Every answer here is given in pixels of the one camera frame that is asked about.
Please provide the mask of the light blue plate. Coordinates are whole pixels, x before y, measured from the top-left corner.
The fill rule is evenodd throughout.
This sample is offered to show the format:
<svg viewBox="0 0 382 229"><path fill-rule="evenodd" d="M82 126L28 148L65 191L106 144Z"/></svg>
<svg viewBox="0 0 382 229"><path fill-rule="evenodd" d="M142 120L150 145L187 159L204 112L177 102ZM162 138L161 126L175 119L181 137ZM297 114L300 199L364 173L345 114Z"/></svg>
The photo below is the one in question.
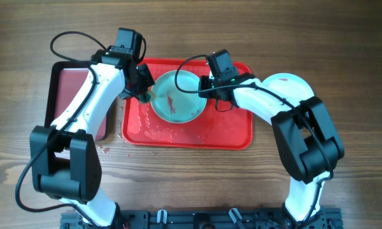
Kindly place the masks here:
<svg viewBox="0 0 382 229"><path fill-rule="evenodd" d="M152 86L156 98L151 101L155 113L170 123L186 123L196 119L206 107L207 99L187 94L176 88L176 70L161 75Z"/></svg>
<svg viewBox="0 0 382 229"><path fill-rule="evenodd" d="M294 106L298 106L300 101L315 96L315 93L306 81L290 73L273 74L262 83Z"/></svg>

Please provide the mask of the black mounting rail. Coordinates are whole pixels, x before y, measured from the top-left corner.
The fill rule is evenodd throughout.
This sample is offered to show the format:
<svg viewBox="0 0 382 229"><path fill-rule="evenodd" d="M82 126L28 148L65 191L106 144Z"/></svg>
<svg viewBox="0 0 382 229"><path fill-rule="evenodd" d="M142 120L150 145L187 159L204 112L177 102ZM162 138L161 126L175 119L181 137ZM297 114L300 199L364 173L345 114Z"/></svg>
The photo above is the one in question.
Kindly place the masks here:
<svg viewBox="0 0 382 229"><path fill-rule="evenodd" d="M261 208L250 211L121 211L124 221L120 228L296 228L293 220L281 208ZM303 228L343 229L341 210L323 208ZM95 228L75 212L61 214L60 228Z"/></svg>

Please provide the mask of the light blue plate back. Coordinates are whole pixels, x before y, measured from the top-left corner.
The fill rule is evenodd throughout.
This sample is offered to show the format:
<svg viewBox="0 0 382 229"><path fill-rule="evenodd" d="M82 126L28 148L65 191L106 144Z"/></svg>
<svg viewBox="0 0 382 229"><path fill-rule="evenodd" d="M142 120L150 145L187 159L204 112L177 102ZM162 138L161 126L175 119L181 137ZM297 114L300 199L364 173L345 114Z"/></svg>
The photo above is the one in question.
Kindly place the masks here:
<svg viewBox="0 0 382 229"><path fill-rule="evenodd" d="M187 94L176 88L176 70L161 75L152 86L156 98L151 101L155 113L170 123L186 123L196 119L206 107L207 99Z"/></svg>

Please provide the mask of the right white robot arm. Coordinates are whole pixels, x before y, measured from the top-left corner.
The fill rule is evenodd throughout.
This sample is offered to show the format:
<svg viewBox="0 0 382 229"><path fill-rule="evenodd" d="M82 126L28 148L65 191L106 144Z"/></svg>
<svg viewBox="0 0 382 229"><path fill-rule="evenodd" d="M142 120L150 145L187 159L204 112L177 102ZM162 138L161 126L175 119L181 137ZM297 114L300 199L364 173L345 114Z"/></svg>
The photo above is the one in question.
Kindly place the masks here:
<svg viewBox="0 0 382 229"><path fill-rule="evenodd" d="M300 77L274 74L264 81L250 73L227 81L202 76L199 96L230 102L272 126L280 160L290 175L283 207L296 227L320 212L323 185L334 176L344 147L324 103Z"/></svg>

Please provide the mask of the green yellow sponge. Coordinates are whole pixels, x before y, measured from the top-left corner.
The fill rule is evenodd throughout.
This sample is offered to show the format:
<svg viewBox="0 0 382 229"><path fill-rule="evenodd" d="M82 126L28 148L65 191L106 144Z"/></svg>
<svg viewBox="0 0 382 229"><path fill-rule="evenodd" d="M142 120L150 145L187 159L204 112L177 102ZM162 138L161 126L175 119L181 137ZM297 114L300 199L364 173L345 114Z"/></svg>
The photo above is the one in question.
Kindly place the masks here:
<svg viewBox="0 0 382 229"><path fill-rule="evenodd" d="M147 90L139 94L138 101L140 104L146 104L153 101L155 98L155 93L152 90Z"/></svg>

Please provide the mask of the light blue plate front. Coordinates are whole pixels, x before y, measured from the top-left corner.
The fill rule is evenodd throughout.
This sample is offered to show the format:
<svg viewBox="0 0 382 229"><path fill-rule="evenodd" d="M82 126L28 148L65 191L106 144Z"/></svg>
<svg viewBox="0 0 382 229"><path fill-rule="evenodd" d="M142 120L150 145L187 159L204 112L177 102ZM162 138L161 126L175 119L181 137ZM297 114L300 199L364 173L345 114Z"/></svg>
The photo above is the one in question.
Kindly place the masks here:
<svg viewBox="0 0 382 229"><path fill-rule="evenodd" d="M306 81L290 73L273 74L262 83L294 106L298 106L300 101L315 96L315 93Z"/></svg>

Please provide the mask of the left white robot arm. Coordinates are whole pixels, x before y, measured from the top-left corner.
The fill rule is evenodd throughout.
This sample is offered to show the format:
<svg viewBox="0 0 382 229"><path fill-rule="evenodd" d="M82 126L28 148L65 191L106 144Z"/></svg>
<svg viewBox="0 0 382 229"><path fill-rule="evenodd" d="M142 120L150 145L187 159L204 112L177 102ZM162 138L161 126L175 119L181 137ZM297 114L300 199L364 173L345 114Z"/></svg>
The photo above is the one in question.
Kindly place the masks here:
<svg viewBox="0 0 382 229"><path fill-rule="evenodd" d="M96 134L116 97L146 102L154 84L146 64L116 48L98 50L89 61L84 84L65 111L30 134L32 183L38 192L73 207L92 228L125 228L117 203L100 187L102 168Z"/></svg>

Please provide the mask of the red plastic tray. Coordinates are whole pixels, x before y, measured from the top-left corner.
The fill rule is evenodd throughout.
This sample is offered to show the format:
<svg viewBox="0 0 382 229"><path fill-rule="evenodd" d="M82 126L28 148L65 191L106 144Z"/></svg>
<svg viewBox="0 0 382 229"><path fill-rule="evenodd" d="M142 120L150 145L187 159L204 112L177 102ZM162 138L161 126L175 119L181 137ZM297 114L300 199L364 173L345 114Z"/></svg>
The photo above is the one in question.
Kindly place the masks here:
<svg viewBox="0 0 382 229"><path fill-rule="evenodd" d="M226 102L208 100L204 111L194 120L169 123L152 109L151 104L139 104L136 99L125 103L121 133L131 144L177 148L210 148L242 150L253 138L253 114L230 108Z"/></svg>

